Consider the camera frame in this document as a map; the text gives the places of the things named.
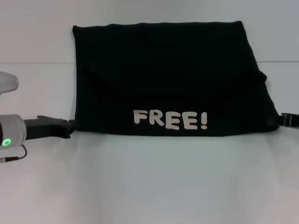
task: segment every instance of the white wall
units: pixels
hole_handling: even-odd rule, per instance
[[[73,25],[236,20],[278,112],[299,113],[298,8],[297,0],[1,0],[0,70],[20,86],[0,96],[0,114],[74,117]],[[26,159],[0,164],[0,222],[298,224],[298,136],[280,128],[213,139],[26,141]]]

